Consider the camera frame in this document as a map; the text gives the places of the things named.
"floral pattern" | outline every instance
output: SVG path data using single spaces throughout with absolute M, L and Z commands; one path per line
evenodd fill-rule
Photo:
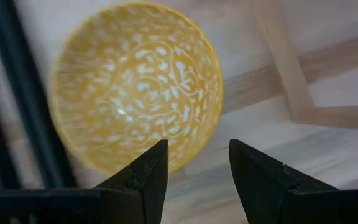
M 113 175 L 159 139 L 169 169 L 193 158 L 218 123 L 223 85 L 206 37 L 155 4 L 100 12 L 67 42 L 52 73 L 50 106 L 66 147 Z

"bowl rim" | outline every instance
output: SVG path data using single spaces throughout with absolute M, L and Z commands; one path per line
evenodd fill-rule
M 67 132 L 65 131 L 65 128 L 62 125 L 62 121 L 60 119 L 59 116 L 59 111 L 58 111 L 58 104 L 56 102 L 56 95 L 55 95 L 55 87 L 57 84 L 57 73 L 58 73 L 58 65 L 61 61 L 61 58 L 63 56 L 63 54 L 65 53 L 68 43 L 70 43 L 72 40 L 75 39 L 75 34 L 79 33 L 79 31 L 83 28 L 84 24 L 86 24 L 88 21 L 93 20 L 95 17 L 97 17 L 98 15 L 107 12 L 107 11 L 112 11 L 114 9 L 119 9 L 119 8 L 126 8 L 126 7 L 144 7 L 144 6 L 149 6 L 149 7 L 155 7 L 155 8 L 159 8 L 159 9 L 164 9 L 168 12 L 171 12 L 172 14 L 175 14 L 179 17 L 181 17 L 184 21 L 186 21 L 187 23 L 189 23 L 192 27 L 194 27 L 197 32 L 200 33 L 201 38 L 204 40 L 204 42 L 206 43 L 206 45 L 208 46 L 208 48 L 210 49 L 211 53 L 213 54 L 213 57 L 215 58 L 216 64 L 215 66 L 217 66 L 217 74 L 220 78 L 220 89 L 218 92 L 218 95 L 220 97 L 220 100 L 218 102 L 218 119 L 217 121 L 213 124 L 213 127 L 207 132 L 208 137 L 207 140 L 200 146 L 196 147 L 196 152 L 194 154 L 192 154 L 191 156 L 187 157 L 185 160 L 183 160 L 183 162 L 178 163 L 177 165 L 175 165 L 173 168 L 169 169 L 168 172 L 175 172 L 176 170 L 184 167 L 185 165 L 187 165 L 192 159 L 194 159 L 197 155 L 200 154 L 200 152 L 205 148 L 205 146 L 207 145 L 207 143 L 209 143 L 209 140 L 211 139 L 212 135 L 214 134 L 220 119 L 221 119 L 221 113 L 222 113 L 222 106 L 223 106 L 223 76 L 222 76 L 222 71 L 221 71 L 221 65 L 219 63 L 219 57 L 218 54 L 216 53 L 214 47 L 211 45 L 211 42 L 209 41 L 209 39 L 207 38 L 207 36 L 205 35 L 205 33 L 192 21 L 190 20 L 187 16 L 185 16 L 183 13 L 181 13 L 180 11 L 166 6 L 164 4 L 160 4 L 160 3 L 154 3 L 154 2 L 127 2 L 127 3 L 123 3 L 123 4 L 115 4 L 112 6 L 108 6 L 105 7 L 102 10 L 98 10 L 95 13 L 92 13 L 90 16 L 88 16 L 85 20 L 81 21 L 78 25 L 76 25 L 76 27 L 69 33 L 68 37 L 66 37 L 65 41 L 63 42 L 63 45 L 59 51 L 59 53 L 57 54 L 56 58 L 54 59 L 52 66 L 51 66 L 51 70 L 49 72 L 49 78 L 48 78 L 48 107 L 49 107 L 49 111 L 50 111 L 50 115 L 52 118 L 52 123 L 53 126 L 56 129 L 56 132 L 58 133 L 59 138 L 61 139 L 63 145 L 65 146 L 66 150 L 70 152 L 70 154 L 72 156 L 74 156 L 75 158 L 77 158 L 81 163 L 83 163 L 87 168 L 91 168 L 91 169 L 95 169 L 100 171 L 102 174 L 110 176 L 110 175 L 115 175 L 112 174 L 112 172 L 108 171 L 108 170 L 104 170 L 102 168 L 100 168 L 99 166 L 97 166 L 94 162 L 91 162 L 89 159 L 87 159 L 86 156 L 82 155 L 81 153 L 78 152 L 78 147 L 74 144 L 74 142 L 71 140 L 71 137 L 69 134 L 67 134 Z

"ceramic bowl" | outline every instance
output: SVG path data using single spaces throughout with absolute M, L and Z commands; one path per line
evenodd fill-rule
M 194 23 L 159 4 L 91 16 L 66 42 L 50 81 L 55 127 L 74 155 L 113 175 L 160 139 L 169 170 L 195 157 L 222 107 L 219 62 Z

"wooden frame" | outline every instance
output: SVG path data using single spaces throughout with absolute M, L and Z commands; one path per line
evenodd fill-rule
M 266 41 L 287 98 L 292 120 L 298 123 L 358 129 L 358 106 L 317 107 L 288 36 L 280 1 L 250 0 L 251 11 Z

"wooden plank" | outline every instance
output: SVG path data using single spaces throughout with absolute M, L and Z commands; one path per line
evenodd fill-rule
M 299 123 L 358 129 L 358 106 L 315 108 L 303 114 Z
M 255 22 L 266 41 L 287 96 L 287 107 L 293 119 L 314 108 L 308 84 L 288 36 L 280 2 L 251 0 Z
M 358 68 L 358 37 L 300 56 L 306 82 L 312 84 Z M 282 93 L 273 65 L 245 72 L 224 81 L 223 114 Z

